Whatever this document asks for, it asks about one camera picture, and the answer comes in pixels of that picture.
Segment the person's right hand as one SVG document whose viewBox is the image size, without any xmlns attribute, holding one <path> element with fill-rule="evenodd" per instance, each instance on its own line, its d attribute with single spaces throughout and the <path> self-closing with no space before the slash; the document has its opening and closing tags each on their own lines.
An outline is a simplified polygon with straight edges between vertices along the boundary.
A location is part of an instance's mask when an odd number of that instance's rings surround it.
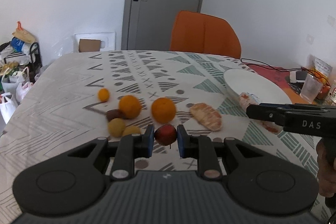
<svg viewBox="0 0 336 224">
<path fill-rule="evenodd" d="M 318 173 L 317 178 L 319 182 L 319 194 L 324 197 L 332 197 L 335 194 L 335 162 L 331 166 L 326 159 L 326 148 L 321 139 L 317 146 L 317 163 Z"/>
</svg>

